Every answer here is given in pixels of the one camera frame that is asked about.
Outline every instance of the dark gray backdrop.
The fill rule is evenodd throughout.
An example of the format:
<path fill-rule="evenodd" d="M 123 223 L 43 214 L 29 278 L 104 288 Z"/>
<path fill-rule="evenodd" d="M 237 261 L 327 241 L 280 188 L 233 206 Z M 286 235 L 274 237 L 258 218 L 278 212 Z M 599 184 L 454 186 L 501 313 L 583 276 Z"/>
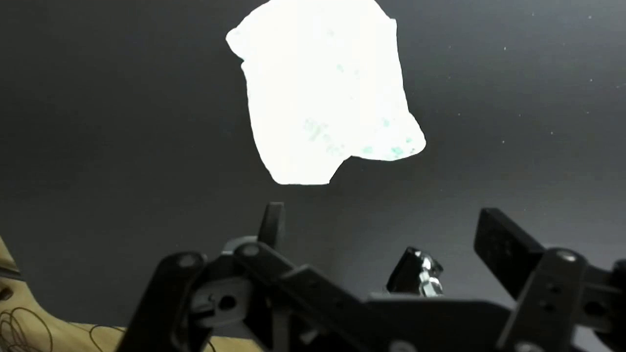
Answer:
<path fill-rule="evenodd" d="M 286 255 L 360 298 L 417 245 L 450 298 L 509 306 L 472 253 L 483 206 L 603 268 L 624 257 L 626 2 L 384 2 L 429 147 L 327 188 L 272 186 L 254 157 L 221 42 L 254 6 L 0 2 L 0 233 L 49 311 L 125 325 L 159 259 L 217 255 L 268 200 Z"/>

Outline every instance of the white glowing object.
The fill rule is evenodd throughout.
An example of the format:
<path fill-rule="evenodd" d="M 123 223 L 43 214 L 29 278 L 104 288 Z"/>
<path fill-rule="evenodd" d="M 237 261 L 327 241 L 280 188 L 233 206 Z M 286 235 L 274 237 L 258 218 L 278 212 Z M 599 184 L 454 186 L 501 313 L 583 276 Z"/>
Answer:
<path fill-rule="evenodd" d="M 329 184 L 350 157 L 399 161 L 427 147 L 395 34 L 376 0 L 270 0 L 227 34 L 278 184 Z"/>

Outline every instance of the black background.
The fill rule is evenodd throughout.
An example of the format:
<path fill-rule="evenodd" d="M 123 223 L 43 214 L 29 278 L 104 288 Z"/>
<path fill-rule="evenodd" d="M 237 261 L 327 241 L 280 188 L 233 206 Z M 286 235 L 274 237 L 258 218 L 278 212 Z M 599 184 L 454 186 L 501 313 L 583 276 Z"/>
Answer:
<path fill-rule="evenodd" d="M 0 2 L 0 233 L 51 313 L 125 325 L 159 259 L 217 255 L 268 200 L 284 253 L 360 298 L 415 245 L 448 298 L 511 306 L 472 251 L 485 206 L 601 268 L 624 257 L 626 2 L 384 2 L 429 147 L 325 188 L 274 186 L 254 157 L 221 40 L 254 6 Z"/>

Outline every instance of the white paper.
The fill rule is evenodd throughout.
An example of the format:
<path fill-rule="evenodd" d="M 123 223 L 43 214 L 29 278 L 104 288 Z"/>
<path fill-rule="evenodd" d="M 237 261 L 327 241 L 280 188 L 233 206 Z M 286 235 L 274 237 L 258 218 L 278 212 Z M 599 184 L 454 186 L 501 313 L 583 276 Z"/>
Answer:
<path fill-rule="evenodd" d="M 350 157 L 391 163 L 427 147 L 407 108 L 397 24 L 376 0 L 270 0 L 227 43 L 278 184 L 329 184 Z"/>

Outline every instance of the beige patterned fabric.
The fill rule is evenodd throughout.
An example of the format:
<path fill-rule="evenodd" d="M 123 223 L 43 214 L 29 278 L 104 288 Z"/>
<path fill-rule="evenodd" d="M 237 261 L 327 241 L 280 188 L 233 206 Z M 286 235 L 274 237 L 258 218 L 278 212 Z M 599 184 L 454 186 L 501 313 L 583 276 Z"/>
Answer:
<path fill-rule="evenodd" d="M 116 352 L 123 327 L 69 323 L 47 313 L 20 278 L 0 237 L 0 352 Z M 252 341 L 213 337 L 205 352 L 260 352 Z"/>

